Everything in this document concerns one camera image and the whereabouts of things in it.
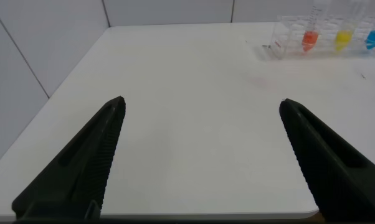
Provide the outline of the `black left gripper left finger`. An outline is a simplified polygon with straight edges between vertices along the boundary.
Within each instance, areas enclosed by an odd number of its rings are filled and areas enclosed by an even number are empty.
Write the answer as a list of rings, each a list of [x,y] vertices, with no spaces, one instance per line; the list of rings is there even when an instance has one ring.
[[[122,96],[106,102],[12,202],[16,218],[100,218],[125,113]]]

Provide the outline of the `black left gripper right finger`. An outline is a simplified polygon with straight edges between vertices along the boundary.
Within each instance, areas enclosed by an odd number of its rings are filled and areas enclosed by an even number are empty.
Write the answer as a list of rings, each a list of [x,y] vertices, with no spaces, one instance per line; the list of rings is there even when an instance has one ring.
[[[328,222],[375,222],[375,164],[302,104],[279,113],[301,172]]]

